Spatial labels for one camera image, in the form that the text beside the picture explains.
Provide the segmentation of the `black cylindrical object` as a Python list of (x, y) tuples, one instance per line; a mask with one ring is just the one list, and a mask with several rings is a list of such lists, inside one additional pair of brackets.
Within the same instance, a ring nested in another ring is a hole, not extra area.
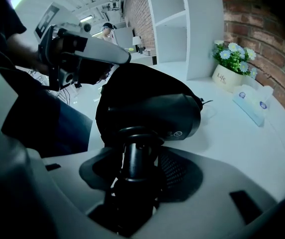
[(162, 146), (192, 136), (200, 121), (197, 102), (185, 94), (108, 108), (102, 138), (124, 155), (104, 202), (118, 233), (131, 236), (161, 202), (182, 202), (198, 189), (201, 170)]

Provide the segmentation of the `cream pot of daisy flowers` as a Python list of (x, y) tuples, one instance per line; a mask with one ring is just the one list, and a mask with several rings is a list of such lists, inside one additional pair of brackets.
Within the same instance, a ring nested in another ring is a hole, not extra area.
[(242, 85), (246, 76), (255, 79), (258, 74), (256, 68), (249, 68), (249, 62), (257, 56), (251, 48), (243, 48), (235, 42), (225, 44), (223, 40), (216, 40), (212, 56), (217, 62), (212, 80), (230, 93)]

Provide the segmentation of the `grey board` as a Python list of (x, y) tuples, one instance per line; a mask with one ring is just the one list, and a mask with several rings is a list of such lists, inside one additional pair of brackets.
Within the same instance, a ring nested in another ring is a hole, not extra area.
[(133, 28), (123, 27), (112, 31), (113, 42), (122, 48), (134, 48), (133, 45)]

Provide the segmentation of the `white shade table lamp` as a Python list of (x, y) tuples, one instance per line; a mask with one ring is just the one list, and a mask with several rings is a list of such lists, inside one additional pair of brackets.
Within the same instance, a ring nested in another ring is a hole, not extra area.
[(133, 37), (133, 46), (137, 49), (137, 51), (142, 54), (143, 53), (143, 43), (140, 36)]

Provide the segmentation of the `white desk with drawers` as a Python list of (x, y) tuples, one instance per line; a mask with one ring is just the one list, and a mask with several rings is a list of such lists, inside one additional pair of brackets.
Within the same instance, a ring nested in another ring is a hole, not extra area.
[(234, 103), (232, 94), (210, 78), (187, 80), (184, 63), (163, 63), (155, 68), (184, 82), (205, 101), (198, 131), (165, 145), (235, 166), (277, 201), (284, 199), (285, 109), (277, 99), (270, 98), (264, 124), (257, 126)]

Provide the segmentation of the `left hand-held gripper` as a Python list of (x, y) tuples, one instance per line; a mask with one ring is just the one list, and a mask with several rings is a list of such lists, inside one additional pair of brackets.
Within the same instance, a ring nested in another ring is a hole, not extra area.
[[(38, 55), (40, 61), (48, 66), (49, 85), (45, 88), (60, 91), (74, 83), (74, 73), (54, 65), (50, 61), (50, 46), (55, 38), (67, 31), (89, 34), (91, 25), (81, 22), (65, 7), (53, 2), (38, 23), (34, 34), (38, 41)], [(131, 61), (131, 54), (113, 43), (91, 37), (75, 35), (76, 46), (74, 55), (87, 60), (105, 62), (114, 65), (127, 64)]]

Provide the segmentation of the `white tissue pack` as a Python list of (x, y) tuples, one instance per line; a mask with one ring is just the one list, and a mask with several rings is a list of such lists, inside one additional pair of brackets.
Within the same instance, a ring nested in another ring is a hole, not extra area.
[(273, 88), (263, 86), (255, 89), (249, 85), (241, 85), (233, 91), (233, 101), (252, 119), (259, 127), (264, 125), (269, 113), (270, 99)]

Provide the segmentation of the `white side table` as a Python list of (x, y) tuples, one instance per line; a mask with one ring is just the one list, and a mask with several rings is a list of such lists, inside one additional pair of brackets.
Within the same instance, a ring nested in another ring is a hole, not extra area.
[(130, 55), (131, 55), (131, 61), (130, 61), (131, 63), (143, 64), (147, 66), (153, 66), (157, 64), (156, 56), (145, 56), (135, 51), (130, 53)]

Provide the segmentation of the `black cloth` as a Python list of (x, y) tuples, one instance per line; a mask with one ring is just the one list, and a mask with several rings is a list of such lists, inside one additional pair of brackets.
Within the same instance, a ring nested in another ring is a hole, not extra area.
[(102, 87), (96, 124), (105, 146), (120, 130), (143, 127), (165, 141), (184, 140), (200, 127), (203, 101), (180, 80), (146, 65), (121, 65)]

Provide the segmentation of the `white shelf hutch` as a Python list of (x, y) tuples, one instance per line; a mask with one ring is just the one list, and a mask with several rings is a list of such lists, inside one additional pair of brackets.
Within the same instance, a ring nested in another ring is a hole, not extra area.
[(212, 75), (215, 40), (224, 37), (222, 0), (148, 0), (159, 66), (186, 80)]

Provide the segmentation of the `person's left forearm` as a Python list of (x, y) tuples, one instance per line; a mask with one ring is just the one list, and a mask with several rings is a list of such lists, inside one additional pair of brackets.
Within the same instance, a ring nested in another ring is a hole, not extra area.
[(48, 66), (40, 61), (38, 51), (23, 44), (19, 34), (11, 35), (6, 42), (8, 51), (17, 66), (48, 75)]

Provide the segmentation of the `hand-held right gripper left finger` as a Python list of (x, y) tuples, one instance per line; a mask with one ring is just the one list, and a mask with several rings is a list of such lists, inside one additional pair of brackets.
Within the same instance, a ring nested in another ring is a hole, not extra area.
[(57, 163), (60, 168), (49, 175), (57, 185), (67, 203), (60, 207), (59, 236), (64, 239), (124, 239), (88, 217), (99, 204), (103, 203), (105, 192), (92, 189), (81, 178), (80, 166), (91, 158), (101, 158), (109, 148), (82, 152), (72, 155), (43, 159), (44, 164)]

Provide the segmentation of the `person's black shirt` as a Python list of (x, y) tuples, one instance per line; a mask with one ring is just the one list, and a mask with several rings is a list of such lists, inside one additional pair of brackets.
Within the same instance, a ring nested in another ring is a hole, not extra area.
[(7, 39), (25, 31), (7, 0), (0, 0), (0, 74), (18, 94), (1, 130), (36, 150), (42, 158), (60, 156), (55, 150), (55, 132), (62, 101), (20, 70), (8, 51)]

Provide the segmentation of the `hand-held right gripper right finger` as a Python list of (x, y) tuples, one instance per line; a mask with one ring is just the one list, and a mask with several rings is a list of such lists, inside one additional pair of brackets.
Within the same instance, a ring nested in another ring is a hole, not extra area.
[(231, 193), (244, 191), (264, 215), (277, 205), (262, 187), (236, 167), (183, 150), (164, 147), (170, 157), (186, 161), (187, 185), (197, 184), (185, 201), (161, 203), (156, 213), (132, 236), (132, 239), (225, 239), (248, 226)]

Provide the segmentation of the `person's blue jeans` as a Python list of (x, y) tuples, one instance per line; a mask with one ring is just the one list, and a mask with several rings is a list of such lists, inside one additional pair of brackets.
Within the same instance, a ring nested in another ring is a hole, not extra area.
[(86, 115), (61, 102), (55, 132), (57, 153), (69, 155), (87, 151), (92, 123)]

